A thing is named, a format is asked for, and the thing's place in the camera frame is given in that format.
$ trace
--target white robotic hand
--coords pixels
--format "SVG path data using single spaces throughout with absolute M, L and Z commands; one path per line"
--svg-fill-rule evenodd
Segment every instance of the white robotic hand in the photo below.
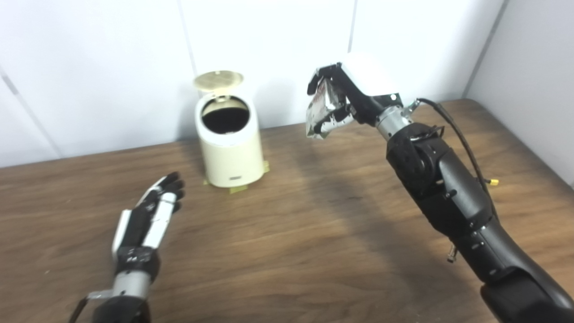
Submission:
M 174 172 L 162 177 L 141 197 L 133 210 L 124 210 L 112 243 L 112 256 L 118 260 L 120 247 L 157 249 L 168 228 L 169 220 L 180 207 L 184 183 Z
M 409 111 L 403 110 L 401 97 L 388 73 L 368 53 L 349 53 L 339 63 L 318 68 L 307 94 L 314 95 L 307 110 L 308 137 L 324 138 L 329 131 L 355 119 L 376 128 L 382 124 L 383 137 L 388 139 L 388 130 L 395 133 L 412 123 L 408 116 L 384 120 L 387 114 L 400 116 Z
M 148 291 L 160 270 L 157 248 L 169 220 L 181 207 L 184 183 L 174 172 L 162 177 L 133 210 L 124 210 L 112 243 L 115 279 L 112 289 L 89 293 L 77 305 L 74 323 L 90 299 L 106 299 L 94 311 L 93 322 L 149 323 Z

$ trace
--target robotic arm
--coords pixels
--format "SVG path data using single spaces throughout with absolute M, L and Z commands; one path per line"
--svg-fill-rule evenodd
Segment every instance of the robotic arm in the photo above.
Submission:
M 486 186 L 481 188 L 441 138 L 442 129 L 411 119 L 420 102 L 453 125 L 448 113 L 426 99 L 404 107 L 384 77 L 371 56 L 352 53 L 342 63 L 317 69 L 307 94 L 316 94 L 313 102 L 319 102 L 318 96 L 329 93 L 325 86 L 334 89 L 348 99 L 338 115 L 375 127 L 387 140 L 387 161 L 433 228 L 452 241 L 484 283 L 481 296 L 500 322 L 574 322 L 572 298 L 502 228 Z M 312 129 L 318 132 L 321 125 Z
M 150 285 L 160 271 L 157 248 L 178 202 L 184 183 L 174 172 L 162 177 L 142 196 L 133 210 L 124 210 L 112 243 L 115 279 L 112 289 L 89 293 L 72 313 L 74 323 L 88 300 L 107 299 L 94 311 L 94 323 L 149 323 Z

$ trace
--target open lid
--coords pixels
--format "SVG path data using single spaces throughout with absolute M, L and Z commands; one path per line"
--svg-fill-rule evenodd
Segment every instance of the open lid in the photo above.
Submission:
M 193 85 L 203 92 L 225 95 L 229 89 L 239 86 L 243 75 L 234 71 L 212 71 L 195 78 Z

